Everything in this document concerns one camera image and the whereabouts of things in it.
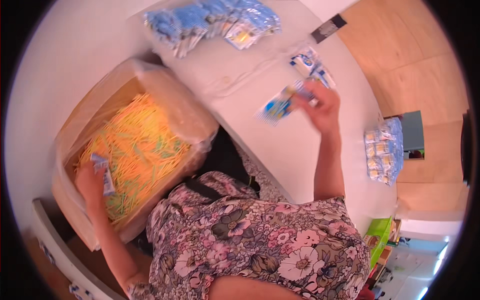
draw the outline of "white countertop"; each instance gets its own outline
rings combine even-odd
[[[132,16],[155,2],[158,0],[58,0],[35,31],[15,77],[5,128],[6,177],[22,232],[30,226],[32,199],[42,197],[44,204],[55,209],[50,187],[57,132],[107,72],[128,57],[148,51],[149,44],[132,27],[136,24]],[[320,137],[301,113],[292,114],[275,128],[254,121],[252,114],[285,85],[299,79],[283,64],[290,55],[289,47],[308,38],[322,23],[318,17],[326,20],[354,1],[301,0],[313,13],[296,0],[265,2],[282,17],[284,34],[266,37],[243,51],[221,39],[202,41],[186,59],[177,60],[177,67],[168,56],[162,57],[289,199],[305,202],[312,197]],[[335,35],[316,49],[334,75],[342,98],[347,207],[364,233],[371,217],[391,213],[396,198],[394,187],[371,181],[366,175],[361,135],[374,122],[378,107],[360,68]],[[256,76],[251,73],[255,66],[259,66]],[[279,76],[272,74],[273,70],[279,70]],[[238,77],[243,78],[240,84],[230,86]]]
[[[164,63],[210,108],[233,139],[258,163],[293,203],[313,200],[313,176],[320,135],[302,112],[276,127],[254,120],[254,113],[300,74],[289,58],[309,44],[329,69],[341,98],[342,167],[347,208],[364,234],[371,219],[394,212],[396,186],[367,175],[365,129],[381,119],[380,109],[362,70],[337,35],[315,44],[309,33],[322,24],[299,1],[264,1],[281,18],[283,33],[262,38],[237,51],[220,38],[201,41],[184,59],[156,44]]]

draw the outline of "black strap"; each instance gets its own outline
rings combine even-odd
[[[203,197],[210,199],[211,201],[208,201],[208,204],[211,204],[222,198],[222,195],[220,195],[216,190],[198,182],[197,179],[189,178],[188,180],[186,180],[185,185],[192,191],[197,192]]]

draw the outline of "blue and white wrapper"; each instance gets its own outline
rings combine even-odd
[[[110,168],[108,167],[108,159],[101,157],[95,153],[92,153],[90,160],[93,161],[93,168],[95,172],[101,168],[105,168],[105,173],[103,174],[103,195],[111,196],[115,194],[115,187],[113,186],[112,175],[110,173]]]
[[[297,80],[292,85],[286,86],[280,93],[276,94],[270,101],[262,106],[253,115],[253,118],[276,126],[281,119],[293,111],[291,99],[293,94],[302,95],[309,100],[309,104],[313,107],[318,104],[315,96],[305,89],[303,81]]]

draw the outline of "plastic bag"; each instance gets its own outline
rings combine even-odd
[[[384,120],[364,135],[367,172],[371,179],[392,185],[403,168],[403,133],[398,118]]]
[[[85,202],[74,186],[74,164],[89,140],[120,108],[138,93],[149,93],[168,116],[169,127],[191,144],[177,168],[165,176],[122,222],[115,225],[124,242],[131,241],[145,227],[151,210],[164,193],[195,170],[211,148],[218,123],[194,95],[162,66],[129,59],[107,74],[74,109],[56,138],[56,161],[52,190],[62,212],[90,250],[99,246],[85,215]]]

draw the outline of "floral blouse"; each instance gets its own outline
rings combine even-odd
[[[306,299],[357,297],[370,249],[343,197],[273,203],[220,172],[198,181],[224,197],[211,202],[180,184],[160,201],[146,228],[154,247],[149,282],[130,286],[130,299],[207,300],[224,275],[273,282]]]

